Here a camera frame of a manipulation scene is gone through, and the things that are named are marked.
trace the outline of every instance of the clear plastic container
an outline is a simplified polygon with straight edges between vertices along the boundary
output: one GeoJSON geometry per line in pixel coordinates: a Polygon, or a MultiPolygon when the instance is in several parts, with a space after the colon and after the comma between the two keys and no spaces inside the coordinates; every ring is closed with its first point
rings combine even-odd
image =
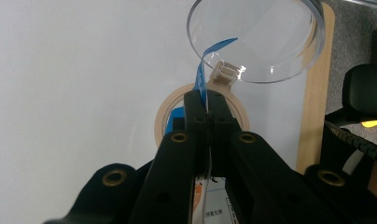
{"type": "Polygon", "coordinates": [[[198,0],[188,14],[188,39],[199,57],[215,43],[238,40],[204,58],[240,68],[238,80],[279,82],[300,74],[324,45],[323,10],[316,0],[198,0]]]}

